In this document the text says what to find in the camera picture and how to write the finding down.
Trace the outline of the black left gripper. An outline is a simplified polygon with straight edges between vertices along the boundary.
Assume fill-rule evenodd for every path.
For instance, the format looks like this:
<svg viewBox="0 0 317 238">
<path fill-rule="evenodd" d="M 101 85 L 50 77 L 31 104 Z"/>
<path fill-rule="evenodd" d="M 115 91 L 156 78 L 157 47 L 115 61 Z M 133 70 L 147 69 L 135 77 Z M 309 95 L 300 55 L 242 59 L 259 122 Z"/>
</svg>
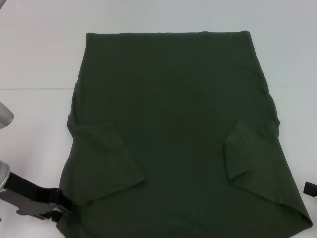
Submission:
<svg viewBox="0 0 317 238">
<path fill-rule="evenodd" d="M 52 202 L 54 207 L 58 208 L 48 212 L 48 218 L 53 222 L 59 222 L 65 213 L 71 214 L 74 210 L 73 201 L 66 197 L 62 190 L 58 188 L 39 187 L 13 172 L 9 174 L 5 189 L 13 191 L 32 201 L 40 203 Z"/>
</svg>

